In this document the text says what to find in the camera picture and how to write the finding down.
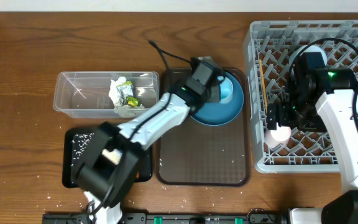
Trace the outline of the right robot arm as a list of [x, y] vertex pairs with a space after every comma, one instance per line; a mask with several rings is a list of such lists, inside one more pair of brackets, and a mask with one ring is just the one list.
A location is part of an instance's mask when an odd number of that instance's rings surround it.
[[265, 143], [286, 144], [291, 130], [326, 132], [343, 194], [323, 208], [292, 208], [288, 223], [358, 223], [358, 81], [350, 68], [328, 68], [321, 52], [293, 59], [288, 102], [267, 109]]

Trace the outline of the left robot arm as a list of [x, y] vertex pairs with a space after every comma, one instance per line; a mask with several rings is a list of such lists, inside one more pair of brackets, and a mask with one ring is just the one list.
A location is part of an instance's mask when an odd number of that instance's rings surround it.
[[118, 126], [104, 122], [95, 130], [71, 174], [91, 196], [86, 208], [88, 223], [120, 220], [112, 211], [132, 187], [149, 147], [205, 103], [219, 102], [219, 85], [225, 77], [226, 71], [210, 58], [192, 58], [191, 75], [171, 83], [145, 113]]

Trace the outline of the white paper napkin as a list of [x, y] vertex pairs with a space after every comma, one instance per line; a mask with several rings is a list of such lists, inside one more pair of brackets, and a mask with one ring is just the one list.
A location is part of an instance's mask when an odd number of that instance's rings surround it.
[[129, 81], [126, 77], [119, 77], [116, 81], [111, 80], [110, 90], [108, 93], [111, 99], [115, 112], [122, 118], [135, 118], [144, 112], [144, 105], [139, 102], [139, 105], [135, 108], [131, 108], [129, 105], [122, 106], [119, 102], [119, 93], [116, 87], [124, 82]]

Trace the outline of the wooden chopstick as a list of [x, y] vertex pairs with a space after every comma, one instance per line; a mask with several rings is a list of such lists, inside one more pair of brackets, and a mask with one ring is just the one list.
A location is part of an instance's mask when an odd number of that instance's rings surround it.
[[263, 90], [263, 96], [264, 96], [264, 105], [265, 105], [265, 114], [267, 115], [267, 93], [265, 89], [265, 82], [264, 82], [264, 76], [261, 74], [261, 84], [262, 84], [262, 90]]
[[264, 83], [264, 71], [263, 71], [263, 63], [261, 59], [259, 59], [259, 70], [260, 70], [260, 81], [262, 86], [262, 94], [264, 99], [264, 108], [267, 109], [267, 95], [265, 90], [265, 83]]

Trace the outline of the light blue cup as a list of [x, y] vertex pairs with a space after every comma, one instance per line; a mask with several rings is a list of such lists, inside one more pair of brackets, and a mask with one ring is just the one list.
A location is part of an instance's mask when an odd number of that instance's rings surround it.
[[231, 102], [233, 97], [233, 84], [228, 77], [219, 76], [219, 87], [220, 87], [220, 103], [228, 104]]

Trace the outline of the light blue bowl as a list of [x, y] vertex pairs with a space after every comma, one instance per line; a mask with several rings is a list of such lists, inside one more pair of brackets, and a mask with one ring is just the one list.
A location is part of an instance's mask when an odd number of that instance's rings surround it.
[[296, 50], [289, 59], [288, 75], [297, 80], [311, 74], [313, 70], [326, 68], [327, 56], [316, 45], [306, 45]]

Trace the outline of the pink cup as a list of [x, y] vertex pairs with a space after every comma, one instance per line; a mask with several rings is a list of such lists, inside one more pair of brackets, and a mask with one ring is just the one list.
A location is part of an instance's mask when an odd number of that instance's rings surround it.
[[276, 125], [276, 129], [265, 131], [264, 139], [266, 145], [271, 148], [277, 147], [279, 144], [286, 146], [291, 137], [291, 128], [288, 126]]

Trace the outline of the green and silver wrapper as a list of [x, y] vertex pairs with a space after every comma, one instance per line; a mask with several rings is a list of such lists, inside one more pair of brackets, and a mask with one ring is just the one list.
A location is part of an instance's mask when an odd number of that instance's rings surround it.
[[139, 101], [134, 97], [133, 84], [131, 81], [126, 81], [116, 87], [119, 93], [119, 102], [122, 106], [129, 105], [131, 108], [135, 108], [139, 105]]

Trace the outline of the white rice pile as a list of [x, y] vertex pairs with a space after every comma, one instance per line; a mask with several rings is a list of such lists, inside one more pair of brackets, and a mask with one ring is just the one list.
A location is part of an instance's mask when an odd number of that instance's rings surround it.
[[93, 133], [75, 134], [71, 141], [72, 153], [71, 153], [71, 182], [74, 184], [74, 168], [80, 161], [81, 157], [85, 154], [85, 149], [93, 137]]

